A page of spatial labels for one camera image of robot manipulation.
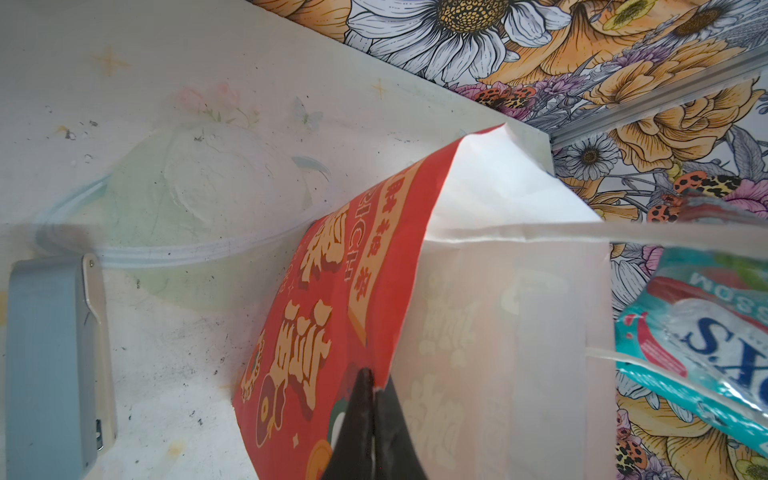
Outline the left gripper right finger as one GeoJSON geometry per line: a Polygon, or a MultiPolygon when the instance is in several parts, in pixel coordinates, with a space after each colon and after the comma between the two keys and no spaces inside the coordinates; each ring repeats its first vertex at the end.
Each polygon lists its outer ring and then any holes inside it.
{"type": "Polygon", "coordinates": [[[392,378],[374,395],[373,445],[376,480],[427,480],[392,378]]]}

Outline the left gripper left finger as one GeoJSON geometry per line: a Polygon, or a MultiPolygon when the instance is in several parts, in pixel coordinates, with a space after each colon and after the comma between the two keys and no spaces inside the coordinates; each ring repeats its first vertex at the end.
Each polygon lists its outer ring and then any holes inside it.
{"type": "Polygon", "coordinates": [[[374,478],[374,386],[372,372],[361,369],[323,480],[374,478]]]}

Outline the red paper gift bag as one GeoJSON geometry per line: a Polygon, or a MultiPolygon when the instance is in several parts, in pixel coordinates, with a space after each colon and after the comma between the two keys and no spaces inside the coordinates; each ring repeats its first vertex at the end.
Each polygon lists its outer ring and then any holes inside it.
{"type": "Polygon", "coordinates": [[[233,399],[261,479],[322,479],[357,373],[392,378],[427,479],[759,479],[739,443],[626,377],[617,305],[647,245],[767,261],[701,172],[659,223],[608,223],[499,126],[317,220],[233,399]]]}

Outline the teal Fox's candy bag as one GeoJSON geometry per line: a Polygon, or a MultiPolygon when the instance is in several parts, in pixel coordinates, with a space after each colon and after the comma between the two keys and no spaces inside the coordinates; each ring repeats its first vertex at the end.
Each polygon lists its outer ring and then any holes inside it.
{"type": "Polygon", "coordinates": [[[767,261],[647,245],[619,301],[619,370],[755,451],[767,451],[767,261]]]}

